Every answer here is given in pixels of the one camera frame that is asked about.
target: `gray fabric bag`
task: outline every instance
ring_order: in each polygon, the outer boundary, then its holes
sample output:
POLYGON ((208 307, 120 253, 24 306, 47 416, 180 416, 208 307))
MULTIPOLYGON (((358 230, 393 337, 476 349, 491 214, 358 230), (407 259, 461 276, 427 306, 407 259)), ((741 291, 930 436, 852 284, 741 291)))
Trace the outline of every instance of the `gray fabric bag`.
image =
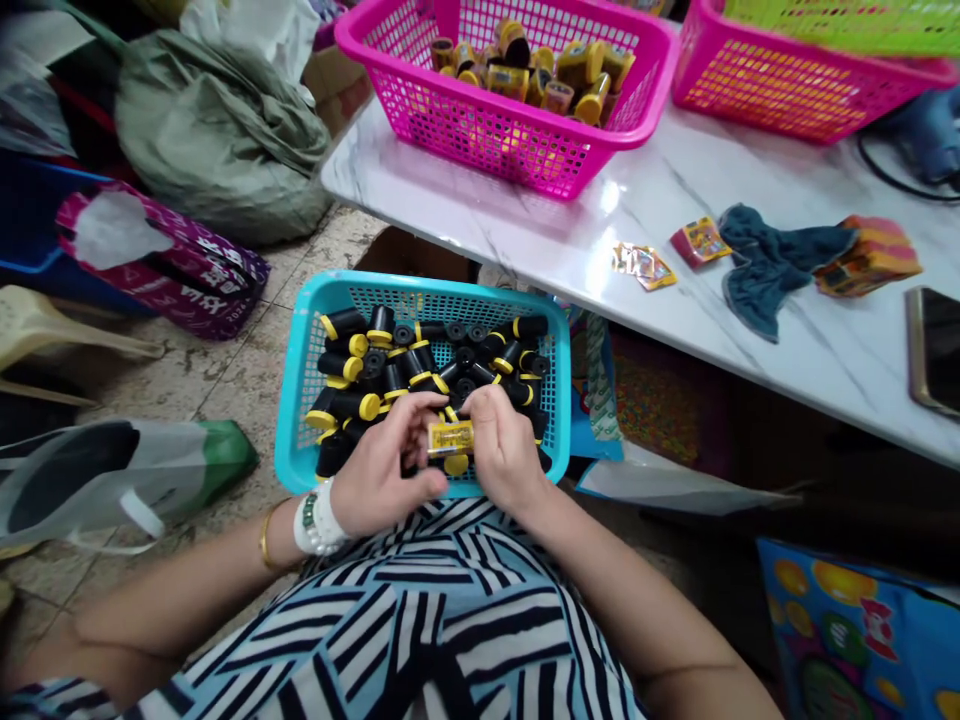
POLYGON ((241 245, 309 235, 330 206, 319 178, 330 134, 251 51, 176 30, 130 43, 116 120, 157 200, 241 245))

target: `marble table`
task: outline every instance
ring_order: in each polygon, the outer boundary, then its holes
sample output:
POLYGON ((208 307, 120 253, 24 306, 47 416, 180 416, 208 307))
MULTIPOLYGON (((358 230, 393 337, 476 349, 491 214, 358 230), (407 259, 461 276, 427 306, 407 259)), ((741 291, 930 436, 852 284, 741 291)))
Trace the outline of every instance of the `marble table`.
POLYGON ((671 105, 644 147, 619 153, 579 198, 557 203, 398 141, 374 99, 331 151, 321 180, 340 201, 419 237, 960 467, 960 424, 908 393, 903 297, 928 285, 960 298, 960 214, 884 185, 852 142, 812 146, 671 105), (771 344, 724 302, 729 258, 694 272, 668 242, 685 223, 738 202, 784 229, 853 213, 893 218, 925 271, 856 300, 800 290, 780 311, 780 342, 771 344), (621 241, 657 248, 678 284, 648 293, 611 272, 621 241))

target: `smartphone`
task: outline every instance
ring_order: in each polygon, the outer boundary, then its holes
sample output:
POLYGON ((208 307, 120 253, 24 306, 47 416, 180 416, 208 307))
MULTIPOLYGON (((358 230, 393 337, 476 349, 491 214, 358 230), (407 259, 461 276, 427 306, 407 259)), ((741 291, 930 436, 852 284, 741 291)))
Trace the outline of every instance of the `smartphone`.
POLYGON ((960 418, 960 302, 936 290, 908 290, 910 395, 960 418))

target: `hand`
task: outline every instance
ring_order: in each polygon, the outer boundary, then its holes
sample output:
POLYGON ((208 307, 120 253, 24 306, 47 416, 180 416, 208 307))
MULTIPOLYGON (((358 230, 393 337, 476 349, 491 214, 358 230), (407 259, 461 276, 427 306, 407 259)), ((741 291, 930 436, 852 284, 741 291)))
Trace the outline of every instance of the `hand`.
POLYGON ((376 535, 447 491, 444 472, 426 468, 424 442, 428 425, 437 422, 434 408, 446 404, 447 398, 436 393, 404 395, 386 420, 363 434, 330 489, 333 515, 347 535, 376 535), (401 456, 405 467, 426 469, 400 477, 401 456))
POLYGON ((513 409, 499 385, 470 393, 463 412, 473 421, 473 461, 480 486, 494 505, 523 522, 554 489, 540 468, 533 425, 513 409))

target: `gold bracelet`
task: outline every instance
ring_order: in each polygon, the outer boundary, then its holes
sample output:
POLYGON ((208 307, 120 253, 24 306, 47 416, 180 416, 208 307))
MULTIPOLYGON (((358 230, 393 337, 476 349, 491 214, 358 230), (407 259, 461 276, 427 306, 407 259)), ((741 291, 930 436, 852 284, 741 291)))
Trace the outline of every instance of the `gold bracelet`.
POLYGON ((263 564, 266 565, 267 570, 275 573, 285 573, 289 572, 287 568, 282 568, 270 558, 270 551, 267 550, 267 530, 270 528, 270 520, 273 518, 273 514, 277 511, 281 505, 283 505, 286 500, 281 500, 272 508, 270 512, 267 513, 267 516, 263 519, 263 526, 260 528, 260 555, 263 557, 263 564))

